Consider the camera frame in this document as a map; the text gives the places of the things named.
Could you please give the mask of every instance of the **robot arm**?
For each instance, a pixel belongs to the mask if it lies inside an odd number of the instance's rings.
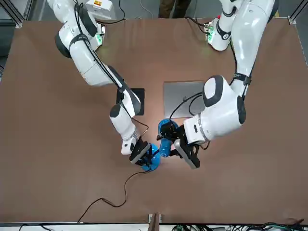
[[[209,43],[216,50],[224,50],[231,35],[236,63],[233,80],[229,85],[223,76],[212,76],[204,84],[202,92],[204,111],[184,120],[179,128],[174,128],[171,122],[163,128],[167,131],[163,133],[167,137],[173,134],[177,155],[191,168],[200,166],[197,158],[199,145],[226,135],[244,123],[244,98],[251,81],[260,40],[274,5],[274,0],[221,2],[223,13],[220,19],[212,22],[214,30],[210,33]]]
[[[122,101],[110,111],[110,119],[123,139],[121,153],[132,154],[137,142],[143,142],[132,123],[141,108],[139,98],[127,86],[123,78],[111,67],[101,62],[92,49],[90,41],[96,36],[97,23],[94,17],[72,0],[48,0],[56,17],[64,25],[55,37],[58,50],[71,58],[84,80],[91,86],[114,83],[122,94]]]

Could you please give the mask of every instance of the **brown table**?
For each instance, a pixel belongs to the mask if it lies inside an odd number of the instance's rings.
[[[56,49],[60,23],[16,30],[0,84],[0,222],[77,221],[95,199],[124,200],[140,170],[121,155],[109,120],[116,88],[90,87]],[[145,88],[146,139],[163,118],[163,82],[231,80],[232,52],[216,52],[184,19],[127,20],[107,27],[100,58],[131,88]],[[83,221],[308,224],[308,71],[296,28],[268,25],[245,100],[247,120],[199,154],[191,170],[178,157],[127,186],[121,208],[98,203]]]

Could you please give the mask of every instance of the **cable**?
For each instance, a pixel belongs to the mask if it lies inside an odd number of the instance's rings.
[[[20,228],[19,228],[18,231],[20,231],[20,230],[22,229],[22,227],[24,227],[24,226],[28,226],[28,224],[22,224],[22,225],[20,226]],[[47,231],[54,231],[54,230],[52,230],[52,229],[46,228],[43,224],[39,224],[39,226],[41,226],[44,230],[47,230]]]
[[[196,97],[196,96],[199,95],[199,94],[202,94],[202,92],[196,93],[196,94],[192,95],[191,97],[188,97],[187,99],[183,99],[183,102],[181,102],[181,103],[176,107],[176,109],[174,109],[174,111],[171,113],[171,115],[170,115],[170,117],[169,117],[169,120],[171,120],[173,114],[174,114],[184,103],[186,103],[188,100],[190,100],[190,99]]]
[[[201,147],[202,150],[206,150],[206,149],[208,149],[208,147],[210,146],[210,143],[211,143],[211,141],[208,141],[208,142],[207,142],[207,146],[206,146],[205,148],[202,147],[202,145],[199,145],[199,146]]]
[[[197,20],[197,18],[195,18],[195,19],[193,19],[193,18],[191,18],[191,17],[185,17],[185,18],[186,18],[186,19],[189,19],[189,20],[192,20],[193,23],[195,23],[195,24],[198,26],[198,28],[200,29],[200,31],[201,31],[202,33],[204,33],[204,34],[206,34],[206,35],[209,35],[208,32],[205,32],[204,30],[201,29],[201,26],[205,27],[205,25],[202,24],[202,23],[199,23],[198,20]]]
[[[18,231],[20,231],[22,229],[22,227],[24,227],[24,226],[28,226],[28,225],[27,224],[22,224]]]
[[[40,226],[41,226],[44,230],[47,230],[47,231],[53,231],[53,230],[48,229],[48,228],[46,228],[45,226],[43,226],[43,224],[40,224]]]
[[[137,123],[139,123],[139,124],[141,124],[141,125],[146,126],[146,129],[144,130],[144,132],[141,134],[141,136],[140,136],[140,137],[144,136],[144,134],[145,134],[145,133],[149,130],[149,125],[144,124],[144,123],[142,123],[142,122],[140,122],[140,121],[136,120],[135,118],[131,118],[131,119],[132,119],[132,120],[134,120],[134,121],[136,121]]]
[[[152,12],[149,11],[148,9],[146,9],[146,8],[143,6],[143,4],[141,3],[141,0],[139,0],[139,1],[140,1],[140,6],[141,6],[142,8],[144,8],[147,12],[149,12],[149,13],[151,14],[151,16],[152,16],[152,19],[153,19],[153,14],[152,14]]]
[[[110,22],[110,23],[109,22],[101,22],[101,23],[103,23],[103,24],[115,24],[115,23],[119,23],[119,22],[125,21],[126,20],[125,19],[125,11],[121,7],[121,0],[119,0],[119,8],[123,12],[123,18],[122,19],[120,19],[118,21]]]
[[[199,97],[201,97],[201,96],[202,96],[202,93],[200,93],[200,95],[197,95],[196,97],[194,97],[194,98],[192,99],[192,101],[189,103],[188,111],[189,111],[189,114],[191,114],[192,116],[195,116],[195,114],[191,112],[192,103],[193,103],[196,99],[198,99]]]
[[[204,30],[202,30],[202,29],[201,29],[201,27],[200,27],[200,25],[199,25],[200,23],[198,22],[197,17],[195,17],[195,19],[196,19],[197,25],[198,25],[199,29],[201,30],[201,32],[202,32],[202,33],[204,33],[204,34],[206,34],[206,35],[209,35],[209,33],[208,33],[208,32],[205,32]]]
[[[189,19],[189,20],[192,20],[195,24],[197,24],[197,25],[199,25],[199,26],[204,26],[204,24],[195,21],[195,20],[194,20],[193,18],[191,18],[191,17],[188,17],[188,16],[187,16],[187,17],[184,17],[184,18]]]
[[[94,205],[94,204],[95,204],[96,202],[98,202],[98,201],[103,201],[103,202],[105,202],[106,204],[108,204],[108,205],[110,205],[110,206],[112,206],[112,207],[114,207],[114,208],[119,208],[119,207],[123,206],[123,205],[126,203],[126,201],[127,201],[126,183],[128,182],[128,180],[129,180],[130,178],[132,178],[133,176],[136,176],[136,175],[138,175],[138,174],[144,174],[144,173],[147,173],[147,172],[152,172],[152,170],[149,169],[149,170],[147,170],[147,171],[145,171],[145,172],[136,172],[136,173],[132,174],[130,177],[128,177],[128,179],[127,179],[127,180],[125,181],[125,183],[124,183],[125,200],[124,200],[123,203],[121,203],[121,204],[119,204],[119,205],[115,205],[114,203],[112,203],[111,201],[109,201],[109,200],[107,200],[107,199],[105,199],[105,198],[103,198],[103,197],[102,197],[102,198],[99,198],[99,199],[93,201],[93,202],[88,206],[88,208],[85,210],[85,212],[82,214],[82,216],[78,219],[77,223],[80,223],[81,219],[85,216],[85,214],[86,214],[87,211],[91,208],[91,206]]]

